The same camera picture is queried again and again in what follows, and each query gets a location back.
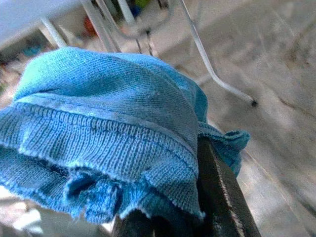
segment blue fabric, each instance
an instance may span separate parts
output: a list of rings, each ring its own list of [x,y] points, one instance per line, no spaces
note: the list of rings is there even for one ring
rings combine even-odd
[[[248,133],[206,124],[207,98],[154,57],[66,47],[33,60],[0,111],[0,184],[92,223],[140,209],[202,221],[197,140],[237,174]]]

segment metal rod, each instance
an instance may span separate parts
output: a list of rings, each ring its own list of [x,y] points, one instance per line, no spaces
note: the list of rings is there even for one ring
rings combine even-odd
[[[111,43],[109,42],[108,36],[106,35],[106,30],[102,24],[101,15],[98,14],[97,10],[89,0],[81,0],[81,4],[86,11],[93,28],[95,29],[97,35],[99,36],[102,44],[108,52],[115,52]]]
[[[138,34],[136,35],[127,35],[125,33],[123,33],[119,27],[117,26],[116,22],[114,21],[111,12],[109,11],[108,7],[104,4],[104,2],[102,0],[96,0],[100,9],[102,10],[102,13],[104,14],[104,16],[109,20],[111,26],[113,27],[113,29],[120,35],[122,36],[124,39],[126,40],[136,40],[139,39],[143,36],[146,36],[146,29],[143,29],[143,31],[138,32]],[[175,1],[176,0],[170,0],[170,4],[169,4],[169,11],[168,11],[168,15],[165,19],[163,19],[162,21],[158,21],[155,25],[152,25],[151,31],[156,30],[158,27],[163,26],[172,16],[173,10],[174,10],[174,6],[175,6]]]
[[[50,35],[53,37],[53,39],[55,40],[57,46],[59,48],[62,47],[66,47],[67,44],[64,41],[64,39],[60,36],[60,34],[58,33],[58,31],[56,30],[56,28],[54,27],[54,25],[46,18],[46,17],[42,17],[41,21],[43,22],[43,24],[45,25],[45,27],[47,28],[47,30],[49,31]]]
[[[138,39],[136,39],[136,43],[137,43],[137,46],[138,46],[138,51],[139,51],[139,53],[142,53],[142,48],[141,48],[141,46],[140,46],[140,43],[139,43],[139,40],[138,40]]]
[[[194,42],[196,43],[196,46],[197,46],[197,49],[202,57],[202,60],[209,72],[209,74],[211,75],[211,77],[213,78],[213,80],[222,88],[228,90],[229,92],[231,92],[232,94],[238,96],[239,98],[251,103],[251,106],[256,106],[257,105],[257,102],[250,96],[250,95],[247,95],[243,92],[241,92],[240,90],[234,88],[233,86],[223,82],[222,80],[219,79],[219,77],[216,75],[216,73],[214,72],[214,69],[209,61],[209,58],[207,56],[207,53],[203,47],[203,44],[202,44],[202,41],[198,35],[198,31],[195,27],[195,24],[193,22],[193,20],[191,19],[190,17],[190,14],[189,14],[189,11],[187,9],[187,6],[185,5],[184,3],[184,0],[179,0],[180,2],[180,5],[182,6],[183,8],[183,11],[184,11],[184,14],[189,22],[189,25],[190,25],[190,28],[191,28],[191,33],[192,33],[192,36],[193,36],[193,39],[194,39]]]
[[[132,11],[129,9],[129,6],[126,0],[118,0],[118,4],[122,10],[123,16],[128,25],[132,25],[135,22]]]
[[[111,13],[113,16],[117,15],[118,12],[117,12],[117,10],[116,10],[116,8],[115,8],[115,6],[114,6],[112,0],[102,0],[102,2],[103,2],[104,4],[106,4],[106,6],[109,8],[110,13]]]
[[[98,6],[100,7],[102,13],[104,14],[105,16],[105,19],[102,20],[102,23],[103,23],[103,28],[105,29],[106,33],[108,34],[110,40],[112,41],[112,43],[114,44],[114,47],[116,49],[116,52],[121,52],[121,49],[119,47],[119,44],[118,42],[114,39],[112,33],[110,32],[110,29],[107,27],[107,25],[105,25],[105,21],[107,20],[108,23],[110,23],[110,27],[113,27],[112,24],[111,24],[111,21],[108,19],[108,17],[106,16],[105,12],[109,15],[111,15],[111,11],[108,9],[108,7],[106,6],[106,4],[104,3],[103,0],[96,0],[96,3],[98,4]]]

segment seam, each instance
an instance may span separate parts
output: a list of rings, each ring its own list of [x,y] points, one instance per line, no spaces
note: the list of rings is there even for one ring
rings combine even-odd
[[[45,107],[42,107],[42,106],[38,106],[38,107],[41,107],[41,108],[44,108],[44,109],[47,109],[47,110],[54,110],[54,109],[45,108]],[[20,111],[20,112],[23,112],[24,114],[27,114],[27,115],[33,115],[33,116],[36,116],[36,117],[40,117],[39,115],[37,115],[37,114],[35,114],[35,113],[31,113],[31,112],[29,112],[29,111],[26,111],[26,110],[24,110],[24,109],[18,109],[18,108],[15,108],[15,107],[11,107],[11,108],[13,108],[13,109],[15,109],[15,110],[18,110],[18,111]],[[40,117],[40,118],[41,118],[41,119],[44,119],[44,120],[47,120],[47,121],[57,121],[57,122],[60,123],[60,124],[67,123],[67,122],[62,122],[62,121],[50,119],[50,118],[47,118],[47,117]],[[71,125],[71,126],[90,127],[90,128],[91,128],[91,126],[84,126],[84,125],[71,124],[71,123],[67,123],[67,124],[69,124],[69,125]],[[164,147],[163,145],[161,145],[161,144],[159,144],[159,143],[157,143],[157,142],[155,142],[155,141],[149,141],[149,140],[147,140],[147,139],[139,139],[139,138],[137,138],[136,136],[131,136],[131,135],[128,135],[128,134],[126,134],[126,133],[120,133],[119,131],[108,131],[108,130],[106,130],[106,129],[101,129],[101,131],[107,131],[107,132],[110,132],[110,133],[118,133],[118,134],[120,134],[120,135],[128,136],[128,137],[133,138],[133,139],[138,140],[138,141],[146,141],[146,142],[149,142],[149,143],[153,143],[153,144],[155,144],[155,145],[157,145],[157,146],[159,146],[159,147],[161,147],[161,148],[163,148],[163,149],[166,149],[167,151],[171,152],[171,153],[174,155],[174,157],[178,158],[181,162],[183,162],[183,163],[186,165],[186,167],[187,167],[189,170],[191,170],[191,172],[194,174],[195,178],[197,178],[197,174],[194,172],[193,168],[192,168],[187,162],[185,162],[185,161],[184,161],[183,159],[181,159],[177,154],[175,154],[174,151],[172,151],[172,150],[170,150],[170,149],[167,149],[166,147]],[[194,156],[194,154],[192,154],[190,151],[188,151],[188,150],[187,150],[185,147],[183,147],[180,143],[178,143],[178,142],[176,142],[176,143],[177,143],[178,145],[180,145],[180,146],[182,147],[182,149],[185,149],[189,154],[191,154],[192,157],[193,157],[193,159],[197,159],[197,158]]]
[[[47,100],[50,100],[50,101],[58,101],[58,102],[62,102],[64,104],[70,104],[70,105],[74,105],[74,106],[83,106],[83,107],[87,107],[87,108],[91,108],[91,109],[98,109],[98,110],[102,110],[102,111],[105,111],[105,112],[113,112],[113,113],[118,113],[120,115],[127,115],[127,116],[131,116],[133,118],[136,118],[136,119],[139,119],[133,115],[130,115],[130,114],[127,114],[127,113],[122,113],[122,112],[118,112],[118,111],[115,111],[115,110],[103,110],[103,109],[100,109],[98,107],[93,107],[93,106],[86,106],[86,105],[83,105],[83,104],[78,104],[78,103],[70,103],[70,102],[67,102],[67,101],[64,101],[64,100],[61,100],[61,99],[51,99],[51,98],[46,98],[44,96],[40,96],[40,95],[31,95],[32,97],[38,97],[38,98],[43,98],[43,99],[47,99]],[[34,106],[33,104],[31,103],[28,103],[28,102],[18,102],[17,103],[21,103],[21,104],[28,104],[28,105],[32,105]],[[49,109],[49,110],[55,110],[55,111],[59,111],[59,110],[56,110],[56,109],[52,109],[52,108],[46,108],[44,106],[41,106],[41,105],[35,105],[35,106],[38,106],[38,107],[41,107],[41,108],[45,108],[45,109]],[[68,114],[72,114],[72,115],[79,115],[79,116],[84,116],[86,117],[85,115],[81,115],[81,114],[75,114],[75,113],[69,113],[69,112],[65,112],[65,111],[61,111],[61,112],[64,112],[64,113],[68,113]],[[90,118],[94,118],[94,119],[101,119],[101,120],[110,120],[110,119],[103,119],[103,118],[95,118],[95,117],[91,117],[89,116]],[[142,125],[139,125],[137,127],[140,127],[140,128],[147,128],[147,129],[150,129],[149,127],[145,127],[145,126],[142,126]],[[166,134],[163,134],[164,136],[168,137],[169,139],[172,139],[173,141],[175,141],[173,138],[171,138],[170,136],[166,135]],[[192,155],[194,155],[192,152],[190,152],[185,146],[183,146],[181,143],[179,142],[176,142],[178,143],[183,149],[187,150],[189,153],[191,153]]]

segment concrete floor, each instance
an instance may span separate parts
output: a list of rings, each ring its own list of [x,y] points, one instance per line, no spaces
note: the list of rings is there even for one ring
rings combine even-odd
[[[159,58],[201,85],[213,123],[251,134],[238,182],[262,236],[316,236],[316,1],[186,2],[219,77],[259,106],[207,76],[179,7],[152,33]],[[122,48],[137,51],[135,45]]]

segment blue sweater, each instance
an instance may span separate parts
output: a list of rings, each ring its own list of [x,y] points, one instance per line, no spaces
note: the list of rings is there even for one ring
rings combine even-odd
[[[0,184],[92,223],[139,209],[178,226],[202,221],[197,140],[209,137],[237,174],[243,131],[206,124],[207,98],[154,57],[66,47],[26,68],[0,111]]]

